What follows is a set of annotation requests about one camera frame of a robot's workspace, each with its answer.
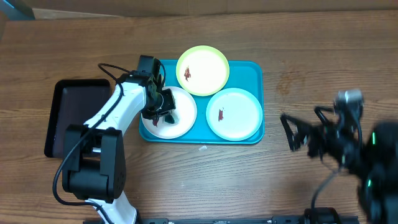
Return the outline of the green and yellow sponge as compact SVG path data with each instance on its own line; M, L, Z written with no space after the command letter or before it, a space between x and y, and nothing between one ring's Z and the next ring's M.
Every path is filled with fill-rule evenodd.
M179 122L179 118L176 114L171 113L164 116L164 123L167 124L177 124Z

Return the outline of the white plate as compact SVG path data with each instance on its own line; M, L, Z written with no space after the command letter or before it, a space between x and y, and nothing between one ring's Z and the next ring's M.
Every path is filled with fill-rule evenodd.
M192 128L197 117L197 105L192 95L176 86L164 87L164 89L169 88L176 105L176 109L172 111L174 124L167 123L165 117L161 117L157 123L141 118L144 129L161 139L174 139L183 136Z

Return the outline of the yellow-green plate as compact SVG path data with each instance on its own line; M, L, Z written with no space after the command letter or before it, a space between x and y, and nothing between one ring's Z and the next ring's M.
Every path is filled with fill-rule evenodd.
M198 45L181 54L175 74L185 91L196 96L210 96L226 85L229 62L218 49Z

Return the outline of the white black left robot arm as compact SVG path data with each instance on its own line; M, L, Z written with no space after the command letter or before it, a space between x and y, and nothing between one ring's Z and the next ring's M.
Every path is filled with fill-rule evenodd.
M164 85L164 74L145 70L117 78L104 106L84 124L67 128L53 189L61 181L64 191L78 199L76 206L95 208L104 223L136 223L137 210L124 193L123 136L137 114L158 120L175 109L172 91Z

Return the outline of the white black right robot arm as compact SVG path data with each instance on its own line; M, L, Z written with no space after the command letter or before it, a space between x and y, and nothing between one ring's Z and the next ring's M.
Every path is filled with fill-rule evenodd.
M358 199L367 219L371 223L397 223L397 123L377 123L365 144L359 113L339 111L335 122L321 111L316 114L320 118L317 126L281 115L290 150L307 145L311 158L322 159L326 154L334 158L338 170L334 170L319 189L346 169L361 181Z

